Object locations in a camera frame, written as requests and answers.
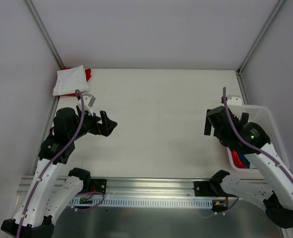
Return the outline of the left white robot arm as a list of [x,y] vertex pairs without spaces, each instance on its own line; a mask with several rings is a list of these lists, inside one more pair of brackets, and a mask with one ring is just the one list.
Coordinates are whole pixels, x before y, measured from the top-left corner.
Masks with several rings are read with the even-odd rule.
[[89,193],[91,174],[73,168],[63,186],[52,194],[60,171],[75,149],[75,140],[90,133],[109,136],[118,125],[105,111],[100,116],[80,107],[61,108],[56,112],[54,126],[42,143],[36,171],[26,197],[11,219],[6,219],[1,230],[13,238],[50,238],[55,224],[69,202],[78,193]]

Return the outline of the blue printed t shirt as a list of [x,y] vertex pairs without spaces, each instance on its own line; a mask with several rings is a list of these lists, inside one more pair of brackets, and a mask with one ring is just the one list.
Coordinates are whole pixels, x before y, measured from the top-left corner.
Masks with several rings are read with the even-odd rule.
[[242,169],[250,169],[250,162],[246,159],[245,155],[242,153],[238,154],[238,164]]

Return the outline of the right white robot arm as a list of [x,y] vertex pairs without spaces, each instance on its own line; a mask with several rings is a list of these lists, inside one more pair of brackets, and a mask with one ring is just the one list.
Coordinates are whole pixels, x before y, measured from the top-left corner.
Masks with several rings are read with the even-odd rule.
[[224,106],[208,109],[204,134],[210,135],[209,130],[213,128],[221,145],[244,155],[267,185],[244,182],[219,170],[210,178],[210,191],[215,196],[227,193],[242,198],[263,210],[280,228],[293,228],[293,175],[276,153],[264,129],[248,118],[248,113],[237,118]]

